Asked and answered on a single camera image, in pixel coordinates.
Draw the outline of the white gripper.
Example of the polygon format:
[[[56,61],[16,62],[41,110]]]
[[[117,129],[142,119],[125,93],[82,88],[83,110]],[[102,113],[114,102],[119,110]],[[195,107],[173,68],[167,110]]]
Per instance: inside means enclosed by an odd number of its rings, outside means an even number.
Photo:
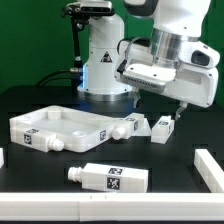
[[[162,55],[151,53],[152,44],[140,38],[136,42],[121,40],[117,46],[119,59],[114,77],[132,86],[134,108],[141,99],[139,89],[181,101],[175,120],[188,103],[209,107],[215,98],[220,55],[198,42],[182,42],[180,47],[165,45]]]

